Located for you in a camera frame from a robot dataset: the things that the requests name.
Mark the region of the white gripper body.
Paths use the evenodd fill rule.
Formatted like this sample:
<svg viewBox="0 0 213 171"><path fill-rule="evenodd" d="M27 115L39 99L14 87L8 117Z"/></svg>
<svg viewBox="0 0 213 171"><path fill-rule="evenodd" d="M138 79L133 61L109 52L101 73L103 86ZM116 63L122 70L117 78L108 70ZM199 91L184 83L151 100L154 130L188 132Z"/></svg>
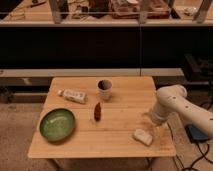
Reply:
<svg viewBox="0 0 213 171"><path fill-rule="evenodd" d="M157 126L164 124L168 120L169 114L169 110L159 106L153 106L147 112L151 121Z"/></svg>

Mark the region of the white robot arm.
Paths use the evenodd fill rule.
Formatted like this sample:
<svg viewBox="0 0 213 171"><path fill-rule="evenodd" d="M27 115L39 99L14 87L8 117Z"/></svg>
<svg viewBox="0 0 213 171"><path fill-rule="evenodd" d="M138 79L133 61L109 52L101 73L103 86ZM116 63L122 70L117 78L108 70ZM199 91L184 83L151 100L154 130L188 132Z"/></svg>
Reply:
<svg viewBox="0 0 213 171"><path fill-rule="evenodd" d="M159 88L155 95L156 102L148 111L148 116L154 124L162 125L168 120L168 116L175 112L213 138L213 113L189 102L184 86L164 86Z"/></svg>

